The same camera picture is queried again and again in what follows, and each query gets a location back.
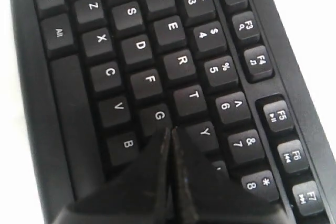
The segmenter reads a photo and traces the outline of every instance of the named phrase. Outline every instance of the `white background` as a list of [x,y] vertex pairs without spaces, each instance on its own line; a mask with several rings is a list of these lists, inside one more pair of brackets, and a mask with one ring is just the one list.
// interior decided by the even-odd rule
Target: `white background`
[[[275,2],[336,153],[335,0]],[[0,0],[0,3],[0,223],[43,224],[26,137],[10,3],[9,0]]]

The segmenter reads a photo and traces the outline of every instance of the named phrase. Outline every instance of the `black keyboard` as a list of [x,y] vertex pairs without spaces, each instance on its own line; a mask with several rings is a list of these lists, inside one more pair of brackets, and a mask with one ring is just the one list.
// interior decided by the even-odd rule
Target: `black keyboard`
[[335,223],[335,161],[272,0],[12,2],[46,223],[167,126],[293,223]]

